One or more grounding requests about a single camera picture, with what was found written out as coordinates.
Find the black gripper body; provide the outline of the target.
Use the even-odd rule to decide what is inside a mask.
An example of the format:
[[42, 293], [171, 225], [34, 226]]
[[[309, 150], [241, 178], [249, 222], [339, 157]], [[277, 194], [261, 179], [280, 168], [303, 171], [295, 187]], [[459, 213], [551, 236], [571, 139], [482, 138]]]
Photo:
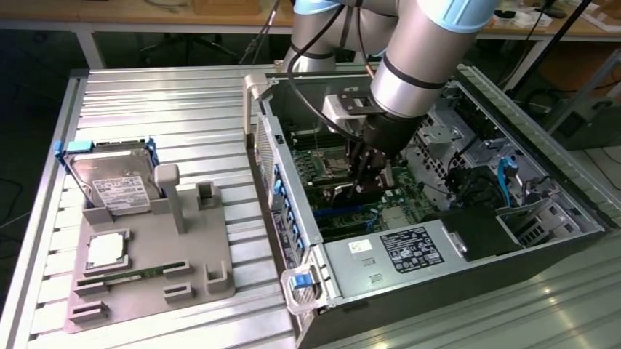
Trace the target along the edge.
[[408, 144], [423, 117], [402, 118], [390, 113], [371, 114], [364, 121], [362, 139], [382, 153], [398, 153]]

